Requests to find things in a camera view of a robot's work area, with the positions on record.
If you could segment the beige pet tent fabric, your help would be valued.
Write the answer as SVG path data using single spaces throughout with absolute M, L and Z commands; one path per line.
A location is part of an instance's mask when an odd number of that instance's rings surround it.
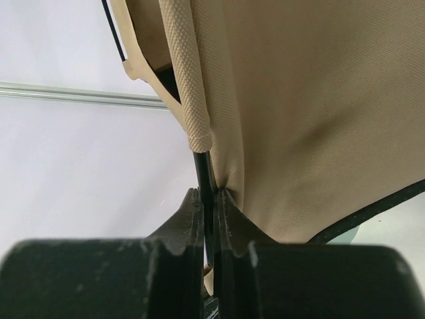
M 133 80 L 281 243 L 424 192 L 423 1 L 112 1 Z

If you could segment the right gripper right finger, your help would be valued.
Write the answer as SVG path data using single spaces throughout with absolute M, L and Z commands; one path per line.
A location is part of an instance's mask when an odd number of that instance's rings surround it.
M 407 262 L 379 246 L 280 244 L 221 189 L 214 209 L 221 318 L 423 318 Z

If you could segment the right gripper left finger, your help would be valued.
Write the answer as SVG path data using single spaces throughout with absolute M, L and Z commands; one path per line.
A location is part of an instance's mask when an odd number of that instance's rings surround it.
M 1 261 L 2 318 L 202 318 L 196 189 L 150 236 L 26 240 Z

